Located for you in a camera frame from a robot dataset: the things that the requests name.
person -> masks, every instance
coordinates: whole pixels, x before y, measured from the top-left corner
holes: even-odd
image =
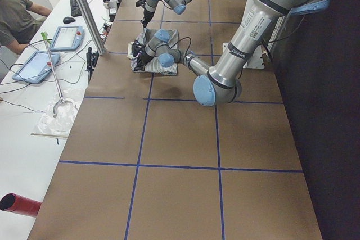
[[[20,55],[42,25],[28,11],[47,17],[51,10],[30,0],[0,0],[0,45]]]

black mouse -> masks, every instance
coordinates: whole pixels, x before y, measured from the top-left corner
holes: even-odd
[[[71,22],[75,22],[75,21],[76,21],[75,18],[65,17],[62,22],[63,22],[65,25],[67,25],[67,24],[69,24],[69,23],[71,23]]]

white table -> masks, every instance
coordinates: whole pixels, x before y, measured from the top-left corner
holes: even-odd
[[[101,29],[105,22],[109,23],[107,11],[102,0],[88,0],[90,9],[93,13],[98,29]],[[53,9],[47,20],[42,25],[39,32],[32,39],[32,43],[42,40],[41,32],[46,31],[48,37],[52,38],[57,27],[63,26],[62,19],[70,16],[69,0],[61,0]],[[92,39],[82,16],[76,17],[76,22],[70,25],[81,25],[84,27],[84,40],[76,52],[61,53],[61,62],[71,58],[79,52]],[[45,51],[43,42],[37,43],[36,48]],[[60,81],[61,88],[80,88],[86,89],[88,84],[88,73],[86,71],[87,47],[92,47],[96,51],[93,42],[87,44],[86,48],[73,57],[67,63],[56,68],[59,79],[66,79],[76,84],[69,84]],[[17,63],[24,63],[36,49],[28,47],[19,57]],[[13,80],[12,72],[9,72],[0,85],[0,92],[19,89],[27,83],[11,83]],[[50,74],[46,80],[53,80]],[[24,89],[11,93],[0,94],[4,100],[29,107],[34,110],[45,110],[54,94],[57,93],[56,84],[43,82],[33,84]],[[24,197],[29,197],[36,201],[42,201],[46,190],[51,181],[53,172],[63,150],[66,140],[35,136],[30,133],[41,117],[41,112],[31,112],[25,108],[10,105],[5,102],[0,103],[0,197],[8,193],[16,193]],[[35,219],[0,211],[0,239],[24,240],[30,233]]]

dark backdrop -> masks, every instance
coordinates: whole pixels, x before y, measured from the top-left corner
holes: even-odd
[[[360,0],[306,15],[273,53],[324,240],[360,239]]]

gray shirt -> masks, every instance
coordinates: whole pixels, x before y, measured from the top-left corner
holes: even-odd
[[[19,44],[30,42],[42,24],[27,12],[32,5],[30,0],[0,0],[0,45],[15,39]]]

